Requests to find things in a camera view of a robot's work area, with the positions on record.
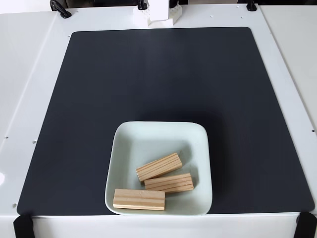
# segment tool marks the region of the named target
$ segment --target dark gray mat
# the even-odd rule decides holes
[[[187,28],[72,35],[18,212],[112,214],[113,136],[133,120],[206,129],[211,214],[315,207],[251,30]]]

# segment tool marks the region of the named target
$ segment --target light wood block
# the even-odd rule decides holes
[[[154,160],[136,169],[140,182],[159,177],[173,170],[183,167],[178,154],[173,153],[158,160]]]
[[[144,181],[145,189],[165,193],[183,192],[194,189],[190,173],[183,175],[153,178]]]
[[[165,192],[116,189],[114,192],[113,207],[164,211]]]

